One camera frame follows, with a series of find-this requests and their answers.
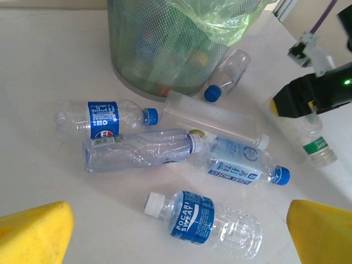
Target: blue label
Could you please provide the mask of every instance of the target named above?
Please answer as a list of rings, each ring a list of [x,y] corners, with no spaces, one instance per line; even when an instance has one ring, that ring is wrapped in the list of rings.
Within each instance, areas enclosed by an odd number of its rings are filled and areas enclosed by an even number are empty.
[[[262,153],[236,141],[217,137],[211,156],[217,163],[209,174],[242,184],[258,180],[262,174]]]
[[[103,138],[119,134],[119,112],[116,102],[88,102],[90,137]]]
[[[173,237],[203,244],[210,236],[215,218],[214,203],[211,199],[183,191],[183,202]]]

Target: white wall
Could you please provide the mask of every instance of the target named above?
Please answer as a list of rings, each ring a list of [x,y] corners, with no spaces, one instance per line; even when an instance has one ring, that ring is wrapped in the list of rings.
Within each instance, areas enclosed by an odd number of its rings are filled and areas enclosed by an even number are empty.
[[[276,1],[275,3],[268,4],[266,6],[265,10],[273,11],[279,2],[280,2],[280,0]]]
[[[331,0],[299,0],[283,21],[285,28],[296,38],[309,31],[323,14]],[[318,44],[330,53],[336,66],[352,61],[347,46],[347,36],[340,26],[337,14],[352,4],[352,0],[339,0],[316,34]]]

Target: blue bottle cap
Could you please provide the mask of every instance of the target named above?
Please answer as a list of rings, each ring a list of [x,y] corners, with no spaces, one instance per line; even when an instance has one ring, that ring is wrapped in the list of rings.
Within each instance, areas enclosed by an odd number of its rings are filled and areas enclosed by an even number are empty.
[[[290,171],[285,167],[277,166],[274,171],[272,183],[284,186],[290,181]]]
[[[218,101],[219,97],[221,95],[221,90],[218,86],[216,85],[211,85],[205,90],[204,92],[204,98],[208,102],[214,103]]]
[[[159,121],[158,111],[155,108],[144,109],[144,121],[146,125],[156,125]]]

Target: barcode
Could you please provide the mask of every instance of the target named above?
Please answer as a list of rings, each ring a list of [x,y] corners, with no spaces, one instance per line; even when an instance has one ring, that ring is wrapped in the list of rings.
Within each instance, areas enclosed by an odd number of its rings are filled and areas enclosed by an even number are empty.
[[[94,139],[92,141],[92,147],[99,147],[99,146],[110,145],[114,143],[115,143],[114,137],[102,137],[101,139]]]

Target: empty water bottle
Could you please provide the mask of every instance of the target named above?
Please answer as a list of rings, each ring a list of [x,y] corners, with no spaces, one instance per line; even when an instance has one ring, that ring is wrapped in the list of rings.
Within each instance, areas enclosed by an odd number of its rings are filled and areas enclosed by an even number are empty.
[[[185,161],[201,150],[202,141],[184,129],[171,129],[88,139],[82,147],[88,171],[112,172]]]
[[[253,258],[262,241],[262,228],[255,216],[188,191],[177,192],[171,199],[151,192],[144,212],[163,218],[173,237],[244,259]]]
[[[208,174],[242,184],[286,185],[290,180],[288,169],[275,165],[267,152],[219,136],[206,141],[193,163]]]
[[[251,57],[238,48],[218,65],[203,87],[207,87],[204,98],[208,102],[216,102],[220,96],[226,95],[235,88],[245,73]]]
[[[322,136],[323,123],[316,113],[299,118],[279,117],[273,101],[266,112],[288,141],[295,148],[304,150],[315,166],[325,167],[337,160],[336,154]]]
[[[61,137],[93,139],[139,131],[145,125],[156,125],[158,112],[154,108],[142,110],[136,103],[128,100],[68,101],[59,104],[56,122],[57,134]]]

